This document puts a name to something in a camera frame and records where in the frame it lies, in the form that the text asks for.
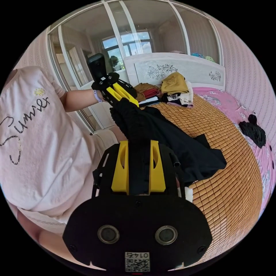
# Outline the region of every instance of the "person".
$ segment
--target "person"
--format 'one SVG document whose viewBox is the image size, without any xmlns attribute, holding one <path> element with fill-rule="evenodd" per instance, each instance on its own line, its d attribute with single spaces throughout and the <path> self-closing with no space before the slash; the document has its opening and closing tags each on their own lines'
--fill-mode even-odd
<svg viewBox="0 0 276 276">
<path fill-rule="evenodd" d="M 121 68 L 121 65 L 119 65 L 118 63 L 119 63 L 119 59 L 118 59 L 116 56 L 112 55 L 112 56 L 110 57 L 110 65 L 112 66 L 113 72 L 122 69 L 122 68 Z"/>
<path fill-rule="evenodd" d="M 70 256 L 62 238 L 30 221 L 39 213 L 66 224 L 91 198 L 92 172 L 104 151 L 126 137 L 117 126 L 83 133 L 67 112 L 102 101 L 92 89 L 66 92 L 44 69 L 13 70 L 0 94 L 0 184 L 26 232 L 51 251 Z"/>
</svg>

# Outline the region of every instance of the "headboard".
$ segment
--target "headboard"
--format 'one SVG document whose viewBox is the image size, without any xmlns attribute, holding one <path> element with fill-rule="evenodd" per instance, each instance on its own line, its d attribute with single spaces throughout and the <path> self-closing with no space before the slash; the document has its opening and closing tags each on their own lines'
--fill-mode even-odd
<svg viewBox="0 0 276 276">
<path fill-rule="evenodd" d="M 149 53 L 124 58 L 129 83 L 160 85 L 173 72 L 179 72 L 192 87 L 225 90 L 225 68 L 204 58 L 179 53 Z"/>
</svg>

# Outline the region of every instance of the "purple wristband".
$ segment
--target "purple wristband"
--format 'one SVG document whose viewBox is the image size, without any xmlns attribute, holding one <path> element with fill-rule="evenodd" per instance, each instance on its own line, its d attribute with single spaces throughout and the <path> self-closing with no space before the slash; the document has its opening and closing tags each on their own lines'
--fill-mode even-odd
<svg viewBox="0 0 276 276">
<path fill-rule="evenodd" d="M 97 94 L 97 90 L 94 90 L 94 95 L 95 95 L 95 98 L 96 100 L 99 102 L 99 103 L 102 103 L 102 99 L 99 98 L 98 94 Z"/>
</svg>

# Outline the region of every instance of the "bamboo mat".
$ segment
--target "bamboo mat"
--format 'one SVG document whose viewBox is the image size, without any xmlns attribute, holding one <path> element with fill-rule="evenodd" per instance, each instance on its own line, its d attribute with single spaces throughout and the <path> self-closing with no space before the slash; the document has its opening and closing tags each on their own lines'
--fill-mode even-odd
<svg viewBox="0 0 276 276">
<path fill-rule="evenodd" d="M 194 108 L 155 105 L 172 123 L 191 137 L 205 134 L 211 148 L 220 149 L 227 167 L 213 177 L 198 181 L 193 203 L 204 213 L 213 241 L 203 263 L 242 240 L 258 220 L 262 203 L 262 180 L 256 158 L 234 124 L 217 108 L 194 95 Z"/>
</svg>

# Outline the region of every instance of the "screw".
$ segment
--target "screw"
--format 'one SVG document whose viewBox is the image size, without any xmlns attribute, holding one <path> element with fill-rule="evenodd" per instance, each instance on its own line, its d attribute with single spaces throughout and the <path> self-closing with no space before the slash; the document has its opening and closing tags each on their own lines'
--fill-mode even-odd
<svg viewBox="0 0 276 276">
<path fill-rule="evenodd" d="M 142 202 L 141 202 L 141 201 L 136 201 L 136 202 L 135 202 L 135 206 L 136 206 L 136 207 L 140 207 L 141 205 L 142 205 Z"/>
<path fill-rule="evenodd" d="M 206 250 L 206 247 L 205 246 L 201 246 L 199 249 L 198 249 L 198 254 L 203 254 Z"/>
<path fill-rule="evenodd" d="M 77 251 L 77 248 L 75 247 L 75 245 L 71 244 L 71 245 L 69 245 L 69 250 L 70 250 L 71 252 L 76 252 L 76 251 Z"/>
</svg>

